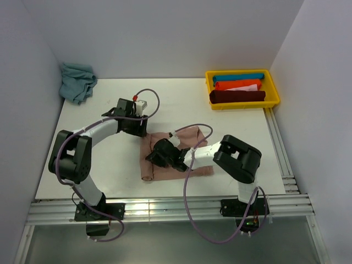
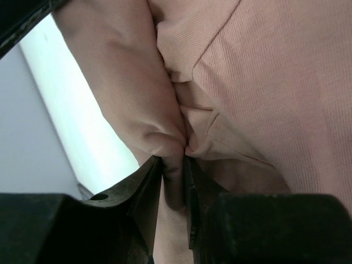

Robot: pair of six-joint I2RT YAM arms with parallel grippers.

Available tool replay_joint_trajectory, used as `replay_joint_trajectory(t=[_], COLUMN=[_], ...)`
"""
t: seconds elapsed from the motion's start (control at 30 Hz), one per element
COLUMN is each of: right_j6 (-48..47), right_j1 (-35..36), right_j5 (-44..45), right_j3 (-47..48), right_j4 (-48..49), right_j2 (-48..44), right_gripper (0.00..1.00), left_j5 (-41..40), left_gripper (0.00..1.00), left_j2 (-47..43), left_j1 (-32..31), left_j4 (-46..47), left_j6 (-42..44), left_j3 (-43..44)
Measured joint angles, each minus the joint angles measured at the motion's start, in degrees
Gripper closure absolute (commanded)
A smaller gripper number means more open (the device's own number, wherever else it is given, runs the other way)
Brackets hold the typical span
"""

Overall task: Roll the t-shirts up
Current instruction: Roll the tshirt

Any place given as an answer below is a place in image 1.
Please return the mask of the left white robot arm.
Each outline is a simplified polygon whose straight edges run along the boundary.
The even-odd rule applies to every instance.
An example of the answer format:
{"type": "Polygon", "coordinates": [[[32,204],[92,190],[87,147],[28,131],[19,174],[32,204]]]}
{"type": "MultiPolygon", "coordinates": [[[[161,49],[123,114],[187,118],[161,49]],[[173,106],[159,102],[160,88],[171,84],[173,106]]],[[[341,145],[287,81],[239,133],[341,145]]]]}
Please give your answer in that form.
{"type": "Polygon", "coordinates": [[[80,130],[61,130],[56,137],[48,169],[62,185],[72,187],[80,198],[78,211],[89,220],[108,216],[105,194],[98,189],[90,175],[92,148],[102,140],[124,132],[146,136],[148,116],[143,114],[147,102],[120,98],[115,107],[102,118],[80,130]]]}

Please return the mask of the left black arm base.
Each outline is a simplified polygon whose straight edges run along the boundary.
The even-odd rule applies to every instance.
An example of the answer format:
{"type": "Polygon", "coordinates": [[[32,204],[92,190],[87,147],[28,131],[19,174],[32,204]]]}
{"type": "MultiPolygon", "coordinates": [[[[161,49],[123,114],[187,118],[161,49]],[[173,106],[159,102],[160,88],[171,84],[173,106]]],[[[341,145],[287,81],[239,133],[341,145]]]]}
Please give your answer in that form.
{"type": "Polygon", "coordinates": [[[113,220],[111,216],[123,220],[125,212],[124,203],[107,203],[103,207],[104,215],[96,213],[90,210],[83,203],[79,203],[76,206],[76,212],[74,216],[75,222],[86,223],[86,234],[93,238],[102,238],[106,236],[109,232],[111,221],[113,220]]]}

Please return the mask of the pink printed t-shirt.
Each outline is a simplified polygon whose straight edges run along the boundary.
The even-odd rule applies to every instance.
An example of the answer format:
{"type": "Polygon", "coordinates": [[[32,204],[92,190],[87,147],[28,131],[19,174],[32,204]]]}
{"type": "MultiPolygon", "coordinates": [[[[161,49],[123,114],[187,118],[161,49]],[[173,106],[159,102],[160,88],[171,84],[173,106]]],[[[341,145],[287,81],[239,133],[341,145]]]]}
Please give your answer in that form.
{"type": "MultiPolygon", "coordinates": [[[[183,129],[177,132],[176,136],[180,140],[180,143],[177,146],[177,148],[180,150],[195,146],[196,143],[198,143],[205,137],[198,126],[192,126],[183,129]]],[[[164,132],[158,132],[153,134],[147,134],[141,139],[139,158],[140,175],[141,179],[145,182],[184,179],[187,175],[186,172],[179,172],[173,169],[172,167],[158,167],[146,160],[146,157],[152,152],[156,142],[164,138],[169,139],[169,134],[164,132]]]]}

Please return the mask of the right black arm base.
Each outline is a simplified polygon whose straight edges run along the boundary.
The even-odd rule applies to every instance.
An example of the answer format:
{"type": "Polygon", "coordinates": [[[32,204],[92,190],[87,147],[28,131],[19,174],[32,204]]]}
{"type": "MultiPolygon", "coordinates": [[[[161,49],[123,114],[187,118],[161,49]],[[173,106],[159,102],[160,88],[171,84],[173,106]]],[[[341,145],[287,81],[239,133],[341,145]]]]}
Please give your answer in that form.
{"type": "MultiPolygon", "coordinates": [[[[235,217],[236,225],[239,226],[242,217],[244,216],[247,204],[240,202],[238,199],[223,199],[221,200],[220,214],[223,217],[235,217]]],[[[266,204],[264,198],[257,196],[254,202],[250,205],[246,220],[240,230],[244,233],[252,233],[259,229],[259,216],[269,215],[269,205],[266,204]]]]}

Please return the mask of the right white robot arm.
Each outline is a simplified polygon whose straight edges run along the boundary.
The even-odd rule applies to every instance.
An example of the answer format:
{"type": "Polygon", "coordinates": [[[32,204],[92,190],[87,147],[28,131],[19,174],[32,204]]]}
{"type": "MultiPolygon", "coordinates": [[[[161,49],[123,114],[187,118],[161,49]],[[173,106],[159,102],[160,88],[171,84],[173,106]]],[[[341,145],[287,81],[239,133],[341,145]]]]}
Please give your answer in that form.
{"type": "Polygon", "coordinates": [[[225,135],[221,141],[208,146],[180,148],[176,135],[160,139],[145,160],[160,168],[172,168],[179,172],[191,172],[217,165],[238,182],[238,208],[243,214],[251,214],[257,207],[256,172],[260,166],[261,152],[249,144],[225,135]]]}

